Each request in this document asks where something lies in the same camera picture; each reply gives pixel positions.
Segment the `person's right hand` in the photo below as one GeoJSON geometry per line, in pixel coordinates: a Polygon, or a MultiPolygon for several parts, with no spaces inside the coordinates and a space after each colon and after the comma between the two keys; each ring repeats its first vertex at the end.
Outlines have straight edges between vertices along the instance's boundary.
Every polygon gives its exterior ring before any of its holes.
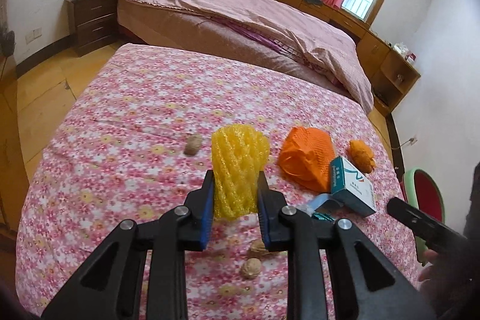
{"type": "Polygon", "coordinates": [[[424,256],[426,263],[425,266],[422,268],[420,274],[418,275],[418,282],[424,283],[433,278],[434,264],[437,261],[438,255],[439,254],[436,251],[433,251],[431,249],[425,250],[424,256]]]}

